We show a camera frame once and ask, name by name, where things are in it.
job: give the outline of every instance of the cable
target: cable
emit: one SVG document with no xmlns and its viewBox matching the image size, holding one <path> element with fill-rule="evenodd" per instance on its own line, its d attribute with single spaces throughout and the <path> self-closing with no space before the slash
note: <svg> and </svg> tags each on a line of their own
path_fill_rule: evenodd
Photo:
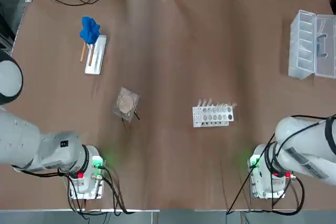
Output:
<svg viewBox="0 0 336 224">
<path fill-rule="evenodd" d="M 299 134 L 299 133 L 301 133 L 301 132 L 303 132 L 303 131 L 305 131 L 305 130 L 307 130 L 307 129 L 313 128 L 313 127 L 315 127 L 315 126 L 317 126 L 317 125 L 319 125 L 319 124 L 321 124 L 321 123 L 323 123 L 323 122 L 325 122 L 325 120 L 322 120 L 322 121 L 313 123 L 313 124 L 311 124 L 311 125 L 309 125 L 309 126 L 303 128 L 303 129 L 300 129 L 299 131 L 294 132 L 293 134 L 291 134 L 288 138 L 286 138 L 286 140 L 284 140 L 284 141 L 282 142 L 282 144 L 280 144 L 280 147 L 279 147 L 279 149 L 278 149 L 278 152 L 277 152 L 276 156 L 279 156 L 279 153 L 280 153 L 282 147 L 284 146 L 284 144 L 286 144 L 292 137 L 294 137 L 295 135 L 297 135 L 297 134 Z"/>
<path fill-rule="evenodd" d="M 273 133 L 272 137 L 270 138 L 270 140 L 268 141 L 268 143 L 266 144 L 266 146 L 269 145 L 269 144 L 271 143 L 271 141 L 273 140 L 274 136 L 275 136 L 275 133 Z M 257 164 L 259 163 L 259 160 L 261 159 L 261 157 L 262 157 L 263 154 L 265 153 L 266 146 L 265 146 L 265 148 L 263 149 L 263 151 L 262 151 L 262 153 L 261 153 L 261 155 L 260 155 L 260 158 L 257 159 L 257 162 L 252 166 L 250 172 L 249 172 L 248 175 L 246 176 L 246 178 L 245 178 L 245 180 L 244 180 L 244 182 L 243 182 L 243 185 L 242 185 L 241 188 L 239 189 L 239 191 L 238 191 L 238 193 L 237 193 L 237 196 L 236 196 L 236 198 L 234 199 L 234 201 L 232 202 L 232 204 L 231 204 L 229 210 L 226 212 L 226 215 L 229 215 L 229 214 L 233 213 L 233 211 L 231 211 L 232 208 L 233 208 L 233 205 L 236 203 L 236 201 L 237 201 L 237 199 L 238 199 L 240 193 L 242 192 L 243 187 L 245 186 L 247 180 L 250 178 L 250 176 L 251 176 L 253 170 L 257 167 Z"/>
<path fill-rule="evenodd" d="M 292 189 L 293 191 L 293 194 L 294 194 L 294 197 L 295 197 L 295 201 L 296 201 L 296 205 L 297 207 L 299 207 L 300 203 L 299 203 L 299 197 L 298 197 L 298 194 L 293 186 L 293 184 L 290 184 L 290 188 Z"/>
<path fill-rule="evenodd" d="M 103 167 L 103 169 L 108 173 L 109 178 L 111 180 L 111 184 L 113 186 L 113 179 L 112 179 L 112 175 L 111 175 L 110 171 L 106 167 Z M 116 203 L 116 201 L 115 201 L 114 194 L 113 194 L 113 210 L 114 210 L 114 215 L 115 216 L 119 216 L 121 213 L 120 212 L 119 213 L 116 212 L 117 205 L 115 203 Z"/>
<path fill-rule="evenodd" d="M 286 185 L 286 187 L 285 187 L 285 189 L 284 189 L 284 191 L 283 191 L 283 193 L 280 195 L 280 197 L 272 204 L 272 207 L 274 207 L 281 199 L 282 199 L 282 197 L 284 196 L 284 194 L 286 193 L 286 191 L 287 191 L 287 189 L 289 188 L 289 185 L 290 185 L 290 183 L 291 183 L 291 179 L 289 179 L 289 181 L 288 181 L 288 183 L 287 183 L 287 185 Z"/>
<path fill-rule="evenodd" d="M 28 175 L 32 175 L 35 177 L 40 177 L 40 178 L 51 178 L 51 177 L 62 177 L 65 176 L 65 174 L 57 172 L 57 173 L 32 173 L 32 172 L 28 172 L 26 170 L 21 170 L 20 172 L 28 174 Z"/>
<path fill-rule="evenodd" d="M 109 187 L 111 188 L 113 194 L 117 196 L 118 194 L 117 194 L 114 186 L 111 184 L 111 182 L 109 182 L 108 179 L 106 179 L 105 177 L 103 177 L 102 180 L 105 181 L 109 185 Z M 116 200 L 117 200 L 117 205 L 119 205 L 120 209 L 123 211 L 124 214 L 131 215 L 131 214 L 134 213 L 134 212 L 128 212 L 126 210 L 125 206 L 121 203 L 119 197 L 116 197 Z"/>
<path fill-rule="evenodd" d="M 297 131 L 297 132 L 291 134 L 288 138 L 286 138 L 285 141 L 280 145 L 277 154 L 273 156 L 273 159 L 272 159 L 272 161 L 271 161 L 271 164 L 272 164 L 273 161 L 274 161 L 274 157 L 278 156 L 280 150 L 282 149 L 283 145 L 284 145 L 287 141 L 289 141 L 289 140 L 290 140 L 292 137 L 294 137 L 295 135 L 297 135 L 297 134 L 299 134 L 299 133 L 301 133 L 301 132 L 303 132 L 303 131 L 305 131 L 305 130 L 307 130 L 307 129 L 309 129 L 309 128 L 315 127 L 315 126 L 317 126 L 317 125 L 323 123 L 324 120 L 326 119 L 325 117 L 311 116 L 311 115 L 293 115 L 292 117 L 293 117 L 293 118 L 311 118 L 311 119 L 319 119 L 319 120 L 322 120 L 322 121 L 319 121 L 319 122 L 317 122 L 317 123 L 313 123 L 313 124 L 311 124 L 311 125 L 309 125 L 309 126 L 303 128 L 303 129 L 301 129 L 301 130 L 299 130 L 299 131 Z M 236 197 L 235 197 L 233 203 L 231 204 L 229 210 L 227 211 L 226 215 L 229 215 L 229 214 L 231 214 L 231 213 L 233 212 L 233 211 L 231 211 L 232 208 L 233 208 L 233 205 L 234 205 L 235 202 L 237 201 L 237 199 L 238 199 L 240 193 L 241 193 L 242 190 L 243 190 L 244 185 L 246 184 L 247 180 L 248 180 L 249 177 L 251 176 L 253 170 L 256 168 L 256 165 L 258 164 L 259 160 L 260 160 L 261 157 L 265 154 L 265 150 L 266 150 L 267 148 L 269 148 L 269 146 L 270 146 L 270 144 L 271 144 L 271 141 L 272 141 L 272 139 L 274 138 L 274 136 L 275 136 L 275 134 L 273 133 L 271 139 L 268 141 L 268 143 L 266 144 L 265 148 L 263 149 L 263 151 L 262 151 L 262 153 L 261 153 L 261 155 L 260 155 L 260 158 L 257 159 L 256 164 L 252 166 L 250 172 L 248 173 L 246 179 L 244 180 L 243 185 L 242 185 L 241 188 L 239 189 L 238 194 L 236 195 Z M 300 186 L 301 186 L 301 189 L 302 189 L 302 198 L 301 198 L 301 203 L 299 204 L 299 206 L 298 206 L 298 208 L 297 208 L 296 211 L 294 211 L 294 212 L 290 212 L 290 213 L 287 213 L 287 212 L 284 213 L 284 212 L 279 212 L 279 211 L 275 211 L 275 210 L 272 210 L 272 211 L 269 211 L 269 210 L 262 210 L 262 211 L 257 211 L 257 212 L 273 212 L 273 213 L 275 213 L 275 214 L 287 215 L 287 216 L 297 214 L 297 213 L 302 209 L 303 203 L 304 203 L 304 201 L 305 201 L 305 191 L 304 191 L 305 189 L 304 189 L 304 185 L 303 185 L 302 181 L 301 181 L 298 177 L 297 177 L 297 180 L 298 180 L 298 182 L 299 182 L 299 184 L 300 184 Z M 273 184 L 272 184 L 272 179 L 271 179 L 271 191 L 272 191 L 272 205 L 273 205 L 273 204 L 275 205 L 277 202 L 276 202 L 276 203 L 273 202 Z"/>
<path fill-rule="evenodd" d="M 246 220 L 247 224 L 250 224 L 250 222 L 248 221 L 248 219 L 247 219 L 246 215 L 245 215 L 244 213 L 241 213 L 241 214 L 244 216 L 244 218 L 245 218 L 245 220 Z"/>
<path fill-rule="evenodd" d="M 88 216 L 98 216 L 98 215 L 104 215 L 104 214 L 106 214 L 106 213 L 108 213 L 108 212 L 99 212 L 99 213 L 95 213 L 94 211 L 93 212 L 83 212 L 82 211 L 82 208 L 81 208 L 81 206 L 80 206 L 80 204 L 79 204 L 79 200 L 78 200 L 78 195 L 77 195 L 77 191 L 76 191 L 76 188 L 75 188 L 75 185 L 74 185 L 74 183 L 73 183 L 73 181 L 72 181 L 72 179 L 70 178 L 70 176 L 69 175 L 66 175 L 66 177 L 68 178 L 68 183 L 70 183 L 71 182 L 71 185 L 72 185 L 72 187 L 73 187 L 73 192 L 75 193 L 75 198 L 76 198 L 76 202 L 77 202 L 77 205 L 78 205 L 78 208 L 79 208 L 79 211 L 77 211 L 77 210 L 75 210 L 73 207 L 72 207 L 72 204 L 70 204 L 70 189 L 69 189 L 69 186 L 68 186 L 68 201 L 69 201 L 69 204 L 70 204 L 70 208 L 74 211 L 74 212 L 77 212 L 79 215 L 88 215 Z"/>
<path fill-rule="evenodd" d="M 278 215 L 284 215 L 284 216 L 293 216 L 293 215 L 298 214 L 302 210 L 303 204 L 305 203 L 305 191 L 304 191 L 305 187 L 304 187 L 302 181 L 299 179 L 299 177 L 296 177 L 296 179 L 294 179 L 294 180 L 296 180 L 297 182 L 299 182 L 299 184 L 301 186 L 301 189 L 302 189 L 302 196 L 301 196 L 301 202 L 300 202 L 299 207 L 295 211 L 293 211 L 293 212 L 280 212 L 280 211 L 272 210 L 273 213 L 278 214 Z"/>
</svg>

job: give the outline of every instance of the brown table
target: brown table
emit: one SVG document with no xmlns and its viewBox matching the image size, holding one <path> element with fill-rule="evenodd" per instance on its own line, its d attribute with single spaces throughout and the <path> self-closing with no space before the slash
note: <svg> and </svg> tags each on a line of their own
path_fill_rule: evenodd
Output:
<svg viewBox="0 0 336 224">
<path fill-rule="evenodd" d="M 24 89 L 7 108 L 42 132 L 77 131 L 96 146 L 117 170 L 129 209 L 227 209 L 247 158 L 281 118 L 335 113 L 335 80 L 287 76 L 289 25 L 299 9 L 332 13 L 328 0 L 103 0 L 81 7 L 33 0 L 13 51 Z M 79 62 L 83 15 L 108 36 L 99 76 L 85 75 Z M 127 127 L 112 112 L 121 86 L 141 95 L 141 121 Z M 237 102 L 235 122 L 194 129 L 192 106 L 200 98 Z M 0 209 L 69 208 L 60 178 L 0 168 Z M 336 187 L 302 178 L 305 208 L 335 208 Z M 112 208 L 110 195 L 88 207 Z M 234 209 L 248 202 L 246 187 Z M 252 208 L 269 204 L 253 200 Z M 292 193 L 278 205 L 295 207 Z"/>
</svg>

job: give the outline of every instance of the transparent storage box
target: transparent storage box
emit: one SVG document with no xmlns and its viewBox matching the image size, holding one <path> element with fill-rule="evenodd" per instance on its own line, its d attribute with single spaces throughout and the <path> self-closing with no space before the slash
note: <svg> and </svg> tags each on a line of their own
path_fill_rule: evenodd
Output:
<svg viewBox="0 0 336 224">
<path fill-rule="evenodd" d="M 289 76 L 304 79 L 314 73 L 315 17 L 314 13 L 300 10 L 290 25 Z"/>
<path fill-rule="evenodd" d="M 290 27 L 288 75 L 336 78 L 336 16 L 300 10 Z"/>
</svg>

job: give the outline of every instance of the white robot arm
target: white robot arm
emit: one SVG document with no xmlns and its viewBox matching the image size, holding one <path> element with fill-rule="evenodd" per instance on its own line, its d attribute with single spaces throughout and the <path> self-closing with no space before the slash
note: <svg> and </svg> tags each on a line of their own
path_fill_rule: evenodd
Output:
<svg viewBox="0 0 336 224">
<path fill-rule="evenodd" d="M 15 100 L 22 86 L 23 75 L 17 62 L 0 54 L 0 105 Z M 3 108 L 0 108 L 0 164 L 31 173 L 56 168 L 71 177 L 79 198 L 95 196 L 91 192 L 99 191 L 101 186 L 92 177 L 100 172 L 96 167 L 103 165 L 95 147 L 82 145 L 75 132 L 40 134 L 37 126 Z"/>
<path fill-rule="evenodd" d="M 302 173 L 336 185 L 336 145 L 333 139 L 336 125 L 332 120 L 333 117 L 319 122 L 293 117 L 282 119 L 275 130 L 276 142 L 266 148 L 263 156 L 260 155 L 266 144 L 258 145 L 249 160 L 251 166 L 260 158 L 252 172 L 254 196 L 270 198 L 273 192 L 273 197 L 279 198 L 284 192 L 286 172 Z"/>
</svg>

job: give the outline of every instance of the blue cloth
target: blue cloth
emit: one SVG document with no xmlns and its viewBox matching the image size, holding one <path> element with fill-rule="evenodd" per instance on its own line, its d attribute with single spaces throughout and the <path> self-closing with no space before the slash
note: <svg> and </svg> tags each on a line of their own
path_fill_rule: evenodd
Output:
<svg viewBox="0 0 336 224">
<path fill-rule="evenodd" d="M 87 44 L 94 44 L 96 43 L 100 33 L 98 25 L 93 18 L 90 17 L 83 17 L 82 18 L 83 30 L 80 32 L 80 37 L 87 43 Z"/>
</svg>

